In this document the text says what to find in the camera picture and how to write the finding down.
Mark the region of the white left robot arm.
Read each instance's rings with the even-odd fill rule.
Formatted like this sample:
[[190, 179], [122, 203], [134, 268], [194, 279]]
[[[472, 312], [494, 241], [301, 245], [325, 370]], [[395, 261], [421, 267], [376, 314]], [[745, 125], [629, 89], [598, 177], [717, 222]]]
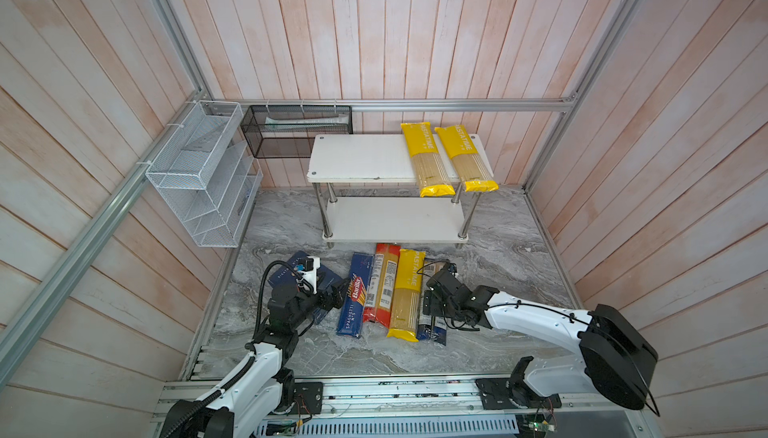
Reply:
[[299, 326], [317, 309], [344, 304], [350, 281], [307, 294], [296, 285], [276, 287], [259, 318], [246, 356], [211, 390], [194, 401], [180, 400], [169, 410], [162, 437], [249, 437], [270, 413], [296, 403], [293, 371], [286, 367], [301, 333]]

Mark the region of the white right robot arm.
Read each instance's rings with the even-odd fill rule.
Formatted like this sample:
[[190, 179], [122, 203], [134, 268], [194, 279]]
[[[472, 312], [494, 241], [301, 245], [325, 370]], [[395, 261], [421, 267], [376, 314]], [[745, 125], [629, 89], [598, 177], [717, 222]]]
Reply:
[[567, 352], [548, 360], [524, 356], [506, 378], [477, 379], [484, 408], [554, 409], [564, 394], [598, 393], [625, 409], [659, 411], [650, 387], [658, 353], [617, 309], [555, 308], [490, 286], [469, 289], [451, 262], [426, 287], [425, 312], [451, 329], [512, 331]]

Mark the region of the clear blue-ended spaghetti bag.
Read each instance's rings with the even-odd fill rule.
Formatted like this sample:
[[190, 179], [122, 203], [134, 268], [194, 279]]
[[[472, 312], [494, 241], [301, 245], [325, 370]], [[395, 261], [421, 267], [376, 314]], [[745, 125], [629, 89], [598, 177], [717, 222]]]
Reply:
[[443, 262], [427, 258], [420, 270], [422, 289], [416, 336], [418, 341], [435, 342], [445, 346], [447, 344], [447, 330], [438, 323], [441, 316], [441, 302], [428, 285], [429, 280], [443, 265]]

